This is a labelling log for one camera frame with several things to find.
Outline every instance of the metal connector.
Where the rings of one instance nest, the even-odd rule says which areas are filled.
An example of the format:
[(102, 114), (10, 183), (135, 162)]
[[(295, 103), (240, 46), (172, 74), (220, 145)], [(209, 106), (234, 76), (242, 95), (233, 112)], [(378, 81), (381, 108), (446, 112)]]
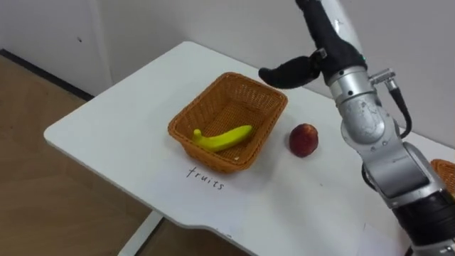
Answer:
[(374, 87), (380, 83), (385, 83), (385, 86), (389, 91), (397, 89), (398, 85), (394, 80), (395, 71), (392, 68), (385, 69), (379, 73), (376, 73), (368, 78), (370, 84)]

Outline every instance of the yellow banana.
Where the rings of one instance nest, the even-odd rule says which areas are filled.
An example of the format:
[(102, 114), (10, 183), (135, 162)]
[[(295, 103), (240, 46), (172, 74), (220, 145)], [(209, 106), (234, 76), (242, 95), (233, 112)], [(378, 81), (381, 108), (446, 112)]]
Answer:
[(253, 127), (243, 125), (215, 137), (204, 137), (199, 129), (193, 132), (193, 142), (211, 152), (228, 149), (242, 142), (251, 134)]

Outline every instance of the woven basket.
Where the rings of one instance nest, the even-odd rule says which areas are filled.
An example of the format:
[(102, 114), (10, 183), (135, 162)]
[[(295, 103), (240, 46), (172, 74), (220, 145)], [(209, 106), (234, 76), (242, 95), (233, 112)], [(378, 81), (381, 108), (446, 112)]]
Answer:
[(455, 164), (435, 159), (432, 161), (432, 167), (434, 171), (441, 177), (442, 181), (446, 184), (447, 190), (454, 195), (455, 194)]
[[(168, 132), (189, 156), (212, 170), (241, 171), (255, 161), (286, 104), (283, 93), (243, 75), (225, 73), (172, 119)], [(247, 124), (253, 126), (249, 139), (217, 153), (191, 141), (194, 129), (212, 137)]]

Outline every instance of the apple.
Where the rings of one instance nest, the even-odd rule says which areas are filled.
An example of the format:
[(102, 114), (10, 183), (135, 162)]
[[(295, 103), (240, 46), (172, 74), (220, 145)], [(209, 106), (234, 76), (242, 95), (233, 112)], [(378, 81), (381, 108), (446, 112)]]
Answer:
[(298, 157), (310, 155), (318, 144), (318, 130), (311, 124), (299, 124), (289, 135), (291, 152)]

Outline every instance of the white wall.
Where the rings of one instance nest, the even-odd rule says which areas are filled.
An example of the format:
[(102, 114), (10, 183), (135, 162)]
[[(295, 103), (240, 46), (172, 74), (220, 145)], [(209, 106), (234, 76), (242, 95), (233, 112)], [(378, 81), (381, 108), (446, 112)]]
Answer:
[(4, 22), (3, 22), (3, 2), (0, 1), (0, 50), (5, 47), (5, 38), (4, 38)]
[(85, 92), (101, 93), (112, 81), (91, 1), (0, 0), (5, 49)]
[[(370, 72), (388, 67), (397, 71), (414, 130), (455, 146), (455, 1), (341, 1), (357, 28)], [(98, 4), (115, 82), (183, 40), (255, 67), (274, 67), (314, 50), (293, 0), (98, 0)], [(309, 87), (329, 95), (321, 80)], [(381, 97), (403, 124), (385, 89)]]

